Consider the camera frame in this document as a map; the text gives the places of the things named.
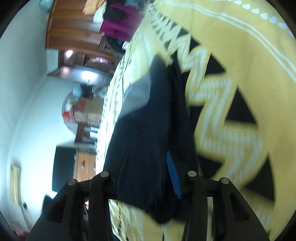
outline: metal screw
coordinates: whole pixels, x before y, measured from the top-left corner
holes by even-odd
[[[68,182],[68,184],[69,184],[70,186],[73,186],[75,183],[76,183],[76,179],[71,179],[71,180],[69,180],[69,182]]]
[[[109,176],[109,172],[102,172],[101,173],[101,177],[108,177]]]
[[[228,178],[221,178],[221,182],[224,184],[228,184],[229,183],[229,179]]]
[[[188,176],[190,176],[190,177],[195,177],[197,174],[196,174],[196,172],[195,171],[189,171],[188,172]]]

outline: wall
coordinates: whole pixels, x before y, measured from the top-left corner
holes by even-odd
[[[7,155],[18,118],[46,73],[47,14],[31,0],[0,39],[0,210],[11,220],[6,189]]]
[[[52,191],[52,170],[56,145],[73,143],[75,135],[68,130],[62,118],[62,105],[75,83],[47,78],[35,95],[22,120],[17,139],[9,154],[11,163],[21,167],[21,198],[28,205],[31,225],[41,214],[44,195]],[[26,228],[20,208],[10,204],[12,221]]]

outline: wooden drawer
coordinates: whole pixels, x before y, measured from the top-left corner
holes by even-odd
[[[75,166],[75,178],[82,182],[92,179],[95,172],[96,156],[86,152],[77,153],[77,161]]]

